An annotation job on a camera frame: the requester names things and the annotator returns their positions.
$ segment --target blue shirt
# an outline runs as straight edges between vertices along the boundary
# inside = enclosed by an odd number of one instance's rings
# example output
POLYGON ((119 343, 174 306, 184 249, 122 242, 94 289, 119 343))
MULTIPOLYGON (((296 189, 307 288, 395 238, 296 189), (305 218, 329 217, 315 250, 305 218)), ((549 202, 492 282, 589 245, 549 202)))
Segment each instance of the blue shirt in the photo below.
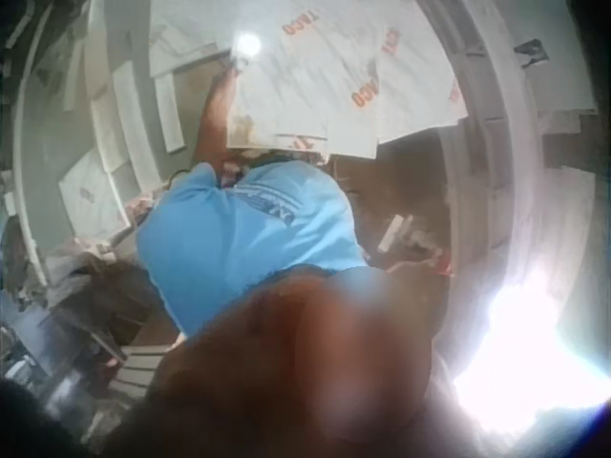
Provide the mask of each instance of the blue shirt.
POLYGON ((199 164, 143 224, 137 250, 187 336, 276 272, 367 265, 348 198, 298 160, 251 170, 230 189, 218 188, 212 167, 199 164))

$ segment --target man's arm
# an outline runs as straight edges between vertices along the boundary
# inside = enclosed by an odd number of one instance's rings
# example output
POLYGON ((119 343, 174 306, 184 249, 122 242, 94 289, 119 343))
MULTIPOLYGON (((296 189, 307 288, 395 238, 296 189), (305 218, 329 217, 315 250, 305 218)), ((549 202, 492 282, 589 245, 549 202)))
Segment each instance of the man's arm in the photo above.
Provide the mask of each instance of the man's arm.
POLYGON ((193 162, 208 162, 217 178, 222 174, 222 164, 227 159, 227 116, 236 94, 238 72, 230 69, 213 83, 200 120, 198 144, 193 162))

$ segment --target bright light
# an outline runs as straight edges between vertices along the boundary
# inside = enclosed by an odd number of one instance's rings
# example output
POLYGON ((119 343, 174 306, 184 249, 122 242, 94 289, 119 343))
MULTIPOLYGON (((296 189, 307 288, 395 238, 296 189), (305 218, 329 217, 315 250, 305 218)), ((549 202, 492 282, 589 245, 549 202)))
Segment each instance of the bright light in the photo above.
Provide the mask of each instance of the bright light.
POLYGON ((611 380, 558 337, 558 307, 545 284, 533 276, 498 293, 490 331, 454 381, 460 404, 488 431, 518 436, 542 411, 600 406, 611 398, 611 380))
POLYGON ((261 52, 261 39, 255 33, 244 31, 238 34, 234 54, 245 59, 252 59, 261 52))

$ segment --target man's hand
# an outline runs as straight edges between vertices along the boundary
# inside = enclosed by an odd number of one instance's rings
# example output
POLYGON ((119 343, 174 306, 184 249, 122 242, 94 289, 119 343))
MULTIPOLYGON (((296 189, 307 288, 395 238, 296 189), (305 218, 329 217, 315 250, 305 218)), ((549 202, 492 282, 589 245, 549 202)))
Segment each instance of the man's hand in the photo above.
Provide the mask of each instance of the man's hand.
POLYGON ((221 176, 222 162, 226 157, 227 117, 236 96, 238 71, 227 70, 212 83, 200 120, 198 145, 194 162, 208 162, 217 177, 221 176))

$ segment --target blue polo shirt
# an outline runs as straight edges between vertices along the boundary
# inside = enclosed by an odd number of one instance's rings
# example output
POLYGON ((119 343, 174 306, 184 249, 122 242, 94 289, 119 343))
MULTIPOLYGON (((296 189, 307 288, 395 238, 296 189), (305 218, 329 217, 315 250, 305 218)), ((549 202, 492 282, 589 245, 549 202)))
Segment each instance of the blue polo shirt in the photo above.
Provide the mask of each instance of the blue polo shirt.
POLYGON ((197 165, 139 229, 137 250, 187 336, 274 273, 367 265, 348 198, 298 160, 253 169, 230 189, 217 187, 210 165, 197 165))

